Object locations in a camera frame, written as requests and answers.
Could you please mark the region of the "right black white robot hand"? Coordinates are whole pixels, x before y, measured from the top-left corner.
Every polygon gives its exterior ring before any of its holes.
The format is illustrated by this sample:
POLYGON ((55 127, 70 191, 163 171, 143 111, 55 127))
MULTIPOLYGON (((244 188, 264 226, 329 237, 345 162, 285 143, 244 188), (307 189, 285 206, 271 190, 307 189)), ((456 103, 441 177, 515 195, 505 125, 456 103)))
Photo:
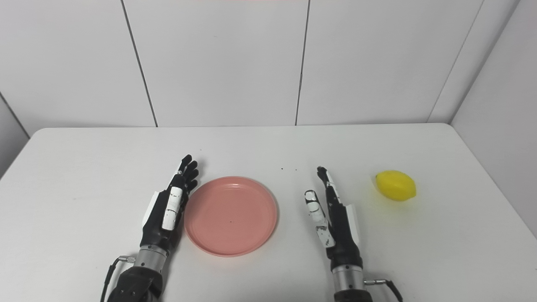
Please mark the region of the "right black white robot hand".
POLYGON ((326 250, 331 270, 339 266, 364 268, 359 249, 357 218, 353 205, 341 202, 332 176, 323 166, 317 167, 317 176, 325 187, 328 212, 324 212, 314 190, 305 191, 304 198, 315 231, 326 250))

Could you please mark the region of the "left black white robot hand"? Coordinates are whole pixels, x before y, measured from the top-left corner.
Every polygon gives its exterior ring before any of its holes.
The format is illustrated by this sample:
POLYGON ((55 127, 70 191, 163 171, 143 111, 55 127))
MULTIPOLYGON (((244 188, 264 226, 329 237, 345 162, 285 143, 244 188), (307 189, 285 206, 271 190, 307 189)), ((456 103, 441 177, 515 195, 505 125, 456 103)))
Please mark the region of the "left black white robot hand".
POLYGON ((198 163, 192 155, 184 157, 167 188, 155 193, 144 216, 140 247, 156 246, 167 253, 180 240, 180 221, 190 193, 198 185, 198 163))

